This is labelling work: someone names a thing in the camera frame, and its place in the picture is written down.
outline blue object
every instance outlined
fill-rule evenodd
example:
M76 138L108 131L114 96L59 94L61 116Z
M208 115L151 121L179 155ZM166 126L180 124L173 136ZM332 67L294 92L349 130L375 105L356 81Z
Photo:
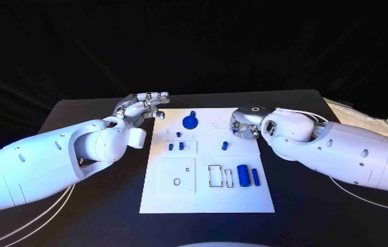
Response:
M226 149L228 149L228 142L224 142L224 143L222 143L222 147L221 147L221 149L222 149L224 151L226 151Z
M183 118L183 127L186 129L193 129L198 126L196 112L192 111L190 115Z
M255 182L255 186L260 186L257 169L252 169L252 181Z
M238 181L241 187L251 186L251 179L250 179L250 172L247 165L237 166L237 173L238 173Z

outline black cloth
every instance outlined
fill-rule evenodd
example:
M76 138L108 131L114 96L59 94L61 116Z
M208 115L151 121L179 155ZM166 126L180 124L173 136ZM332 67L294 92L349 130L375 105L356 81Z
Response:
M314 90L172 96L160 108L224 108L257 104L336 116ZM63 100L40 132L111 114L120 99ZM329 177L299 162L283 160L258 139L275 213L138 214L149 160L153 119L144 148L128 147L123 158L75 186L68 204L49 224L16 246L179 246L237 241L271 246L387 246L388 211L348 195ZM358 194L384 199L388 193L353 187ZM61 193L0 211L1 234L13 231L56 201ZM19 239L37 225L17 233Z

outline white board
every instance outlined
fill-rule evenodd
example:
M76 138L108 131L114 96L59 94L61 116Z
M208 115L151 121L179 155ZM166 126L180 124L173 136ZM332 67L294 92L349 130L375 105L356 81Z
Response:
M166 119L156 119L153 127L140 213L275 212L257 141L235 137L229 131L235 110L163 109ZM190 111L196 112L198 127L187 130L182 120ZM250 169L250 187L238 183L237 166L242 164ZM221 166L222 187L209 187L209 165ZM258 171L258 187L251 169ZM225 170L231 170L232 188L226 187Z

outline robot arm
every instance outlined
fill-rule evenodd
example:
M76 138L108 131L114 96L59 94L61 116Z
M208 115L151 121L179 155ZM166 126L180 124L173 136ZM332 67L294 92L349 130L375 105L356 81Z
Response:
M231 130L247 139L257 139L261 133L283 159L299 161L338 180L388 190L388 138L381 134L335 122L320 123L293 110L270 112L260 106L238 108Z
M32 136L0 150L0 209L33 202L105 169L125 152L143 148L146 118L164 113L169 93L127 96L112 116Z

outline table surface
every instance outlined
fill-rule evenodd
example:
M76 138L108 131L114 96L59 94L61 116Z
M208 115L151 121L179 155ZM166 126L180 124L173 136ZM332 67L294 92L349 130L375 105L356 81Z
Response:
M172 96L160 108L225 108L257 104L336 116L316 90ZM61 101L42 132L111 114L120 99ZM144 148L127 148L117 163L76 184L71 199L49 224L14 246L179 246L235 241L270 246L385 246L388 210L346 194L329 177L283 160L258 139L275 213L138 214L150 151L153 119ZM388 193L342 183L350 191L388 204ZM1 235L52 205L52 197L0 211ZM3 241L13 242L45 222Z

